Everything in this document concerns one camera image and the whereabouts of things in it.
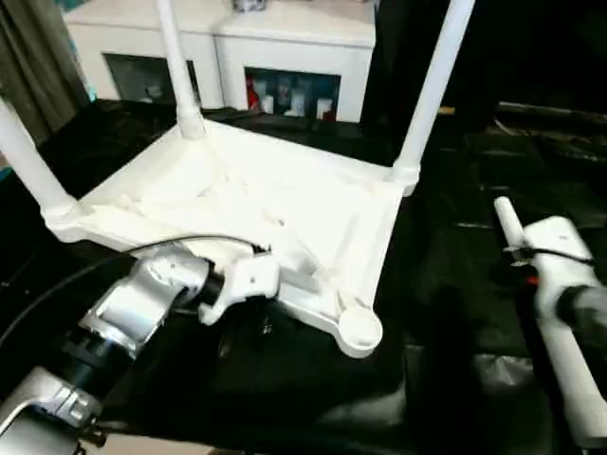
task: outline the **black cable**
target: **black cable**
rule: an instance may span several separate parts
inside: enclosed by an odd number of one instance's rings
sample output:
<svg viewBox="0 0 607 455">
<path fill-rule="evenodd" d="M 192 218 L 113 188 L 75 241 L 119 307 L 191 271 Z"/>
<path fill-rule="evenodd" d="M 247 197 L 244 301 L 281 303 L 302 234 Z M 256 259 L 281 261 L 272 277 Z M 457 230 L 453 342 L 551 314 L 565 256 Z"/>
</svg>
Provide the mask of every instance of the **black cable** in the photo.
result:
<svg viewBox="0 0 607 455">
<path fill-rule="evenodd" d="M 41 303 L 43 303 L 50 296 L 52 296 L 56 292 L 60 291 L 64 287 L 68 286 L 69 284 L 72 284 L 74 281 L 88 275 L 91 272 L 94 272 L 98 268 L 100 268 L 112 261 L 115 261 L 118 258 L 123 258 L 123 257 L 129 256 L 131 254 L 139 253 L 141 251 L 145 251 L 147 249 L 151 249 L 151 248 L 154 248 L 157 246 L 176 244 L 179 242 L 193 242 L 196 240 L 223 240 L 226 242 L 235 242 L 237 244 L 243 244 L 243 245 L 250 246 L 253 249 L 253 252 L 256 254 L 266 251 L 262 247 L 254 244 L 253 242 L 251 242 L 249 240 L 241 239 L 239 237 L 234 237 L 231 235 L 192 234 L 192 235 L 184 235 L 181 237 L 174 237 L 172 239 L 160 240 L 158 242 L 153 242 L 153 243 L 141 245 L 141 246 L 135 246 L 135 247 L 127 249 L 125 251 L 117 252 L 116 256 L 112 256 L 110 258 L 104 258 L 99 261 L 96 261 L 95 263 L 93 263 L 91 265 L 81 268 L 80 270 L 78 270 L 77 272 L 74 272 L 73 274 L 69 275 L 68 277 L 65 277 L 60 282 L 58 282 L 57 284 L 55 284 L 55 285 L 51 286 L 49 289 L 47 289 L 47 291 L 42 293 L 37 299 L 35 299 L 26 308 L 24 308 L 23 311 L 21 313 L 19 313 L 19 315 L 17 315 L 17 317 L 9 325 L 7 330 L 5 330 L 4 334 L 2 334 L 2 336 L 0 337 L 0 351 L 2 350 L 3 345 L 7 342 L 7 339 L 10 337 L 10 335 L 12 335 L 12 333 L 15 331 L 17 326 L 29 315 L 29 313 L 31 313 L 34 309 L 36 309 Z"/>
<path fill-rule="evenodd" d="M 559 256 L 561 258 L 569 259 L 571 261 L 575 261 L 576 263 L 585 265 L 592 266 L 595 263 L 592 259 L 579 258 L 578 256 L 573 256 L 571 254 L 556 251 L 554 249 L 523 247 L 518 251 L 520 251 L 526 259 L 531 259 L 536 254 L 549 254 L 551 256 Z"/>
<path fill-rule="evenodd" d="M 2 293 L 2 291 L 4 291 L 5 289 L 8 289 L 15 282 L 15 280 L 17 280 L 19 276 L 28 269 L 29 265 L 33 262 L 35 257 L 36 250 L 34 249 L 34 251 L 29 255 L 29 257 L 21 265 L 19 265 L 17 270 L 13 272 L 13 274 L 10 275 L 10 277 L 6 281 L 0 282 L 0 293 Z"/>
</svg>

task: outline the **gray curtain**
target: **gray curtain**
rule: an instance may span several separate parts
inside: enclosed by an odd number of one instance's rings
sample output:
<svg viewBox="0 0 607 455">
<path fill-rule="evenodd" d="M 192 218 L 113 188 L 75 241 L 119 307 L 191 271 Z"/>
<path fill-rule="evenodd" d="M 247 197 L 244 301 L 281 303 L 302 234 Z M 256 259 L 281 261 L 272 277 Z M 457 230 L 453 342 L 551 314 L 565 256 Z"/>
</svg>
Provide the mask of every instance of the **gray curtain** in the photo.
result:
<svg viewBox="0 0 607 455">
<path fill-rule="evenodd" d="M 53 0 L 0 0 L 0 84 L 37 143 L 89 103 Z"/>
</svg>

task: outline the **white shelf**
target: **white shelf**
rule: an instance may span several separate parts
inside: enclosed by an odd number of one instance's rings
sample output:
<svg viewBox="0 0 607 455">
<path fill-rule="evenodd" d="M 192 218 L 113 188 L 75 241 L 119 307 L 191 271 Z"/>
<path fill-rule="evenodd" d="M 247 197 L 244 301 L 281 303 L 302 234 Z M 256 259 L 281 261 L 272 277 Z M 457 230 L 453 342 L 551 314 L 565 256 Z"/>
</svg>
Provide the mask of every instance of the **white shelf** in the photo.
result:
<svg viewBox="0 0 607 455">
<path fill-rule="evenodd" d="M 218 36 L 373 48 L 372 2 L 349 0 L 269 0 L 267 9 L 247 14 L 231 10 L 230 0 L 175 0 L 180 31 Z M 64 16 L 69 25 L 157 30 L 154 0 L 93 0 Z"/>
</svg>

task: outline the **black cloth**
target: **black cloth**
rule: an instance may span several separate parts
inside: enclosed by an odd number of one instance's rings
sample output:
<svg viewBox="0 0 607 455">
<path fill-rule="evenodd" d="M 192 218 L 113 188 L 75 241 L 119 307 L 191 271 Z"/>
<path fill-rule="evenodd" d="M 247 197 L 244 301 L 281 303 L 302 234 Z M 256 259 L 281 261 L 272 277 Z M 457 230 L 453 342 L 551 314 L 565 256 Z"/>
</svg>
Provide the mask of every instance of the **black cloth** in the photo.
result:
<svg viewBox="0 0 607 455">
<path fill-rule="evenodd" d="M 350 124 L 208 116 L 384 165 L 400 145 Z M 98 101 L 42 154 L 80 197 L 174 118 L 171 108 Z M 605 194 L 588 166 L 530 138 L 463 137 L 439 120 L 396 220 L 376 300 L 384 339 L 373 355 L 350 359 L 265 302 L 239 305 L 210 328 L 173 316 L 112 393 L 101 427 L 265 453 L 577 453 L 530 304 L 502 255 L 492 199 L 509 195 L 526 223 L 571 217 L 605 279 Z M 0 208 L 1 331 L 33 297 L 110 253 L 55 240 L 14 176 L 0 182 Z M 20 326 L 0 351 L 0 396 L 130 263 L 59 292 Z"/>
</svg>

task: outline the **white cabinet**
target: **white cabinet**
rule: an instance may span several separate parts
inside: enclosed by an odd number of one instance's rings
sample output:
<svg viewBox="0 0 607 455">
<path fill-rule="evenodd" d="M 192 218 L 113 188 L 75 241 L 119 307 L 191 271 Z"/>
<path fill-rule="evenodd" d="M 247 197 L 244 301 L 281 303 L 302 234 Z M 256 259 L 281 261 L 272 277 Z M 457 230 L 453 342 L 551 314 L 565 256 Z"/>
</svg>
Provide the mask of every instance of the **white cabinet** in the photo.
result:
<svg viewBox="0 0 607 455">
<path fill-rule="evenodd" d="M 375 46 L 371 2 L 269 0 L 247 14 L 227 0 L 174 6 L 204 107 L 257 100 L 280 114 L 359 120 Z M 155 0 L 92 0 L 64 18 L 99 98 L 171 102 Z"/>
</svg>

